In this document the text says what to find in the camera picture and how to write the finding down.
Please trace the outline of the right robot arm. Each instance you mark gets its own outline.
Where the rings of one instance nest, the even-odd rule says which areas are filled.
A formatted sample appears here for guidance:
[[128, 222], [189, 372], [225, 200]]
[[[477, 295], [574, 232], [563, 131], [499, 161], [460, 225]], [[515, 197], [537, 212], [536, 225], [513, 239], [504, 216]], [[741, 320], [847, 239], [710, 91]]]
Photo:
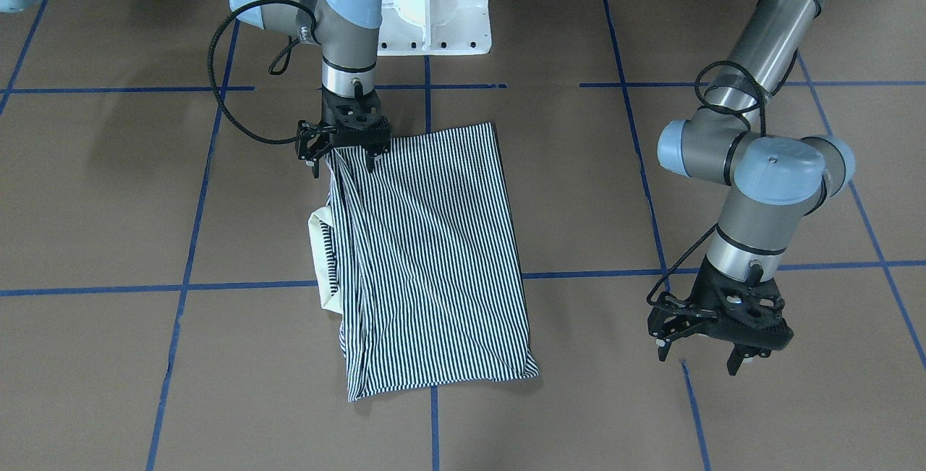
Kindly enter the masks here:
[[[42, 0], [2, 0], [6, 13], [23, 12]], [[229, 15], [215, 31], [208, 52], [206, 72], [213, 96], [223, 115], [252, 140], [268, 145], [292, 144], [297, 157], [318, 172], [320, 160], [340, 148], [361, 147], [365, 167], [391, 147], [391, 125], [383, 115], [375, 89], [379, 32], [383, 24], [383, 0], [229, 0]], [[213, 65], [218, 40], [233, 22], [272, 30], [288, 38], [287, 46], [269, 67], [272, 75], [286, 69], [295, 46], [317, 45], [322, 53], [322, 113], [317, 124], [301, 121], [291, 138], [271, 139], [248, 130], [228, 110]]]

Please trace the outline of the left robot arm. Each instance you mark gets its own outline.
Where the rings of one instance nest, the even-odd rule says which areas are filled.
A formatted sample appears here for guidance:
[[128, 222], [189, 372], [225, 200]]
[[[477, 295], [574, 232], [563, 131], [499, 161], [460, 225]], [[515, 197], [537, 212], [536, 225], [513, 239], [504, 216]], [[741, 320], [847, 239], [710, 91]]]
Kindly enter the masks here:
[[671, 347], [701, 335], [731, 343], [726, 363], [784, 349], [793, 330], [774, 279], [802, 218], [843, 192], [856, 171], [850, 145], [837, 137], [778, 137], [767, 107], [784, 86], [799, 45], [826, 0], [757, 0], [732, 52], [704, 68], [715, 71], [690, 119], [669, 122], [659, 135], [659, 164], [682, 177], [729, 188], [690, 295], [658, 282], [646, 296], [647, 331], [665, 361]]

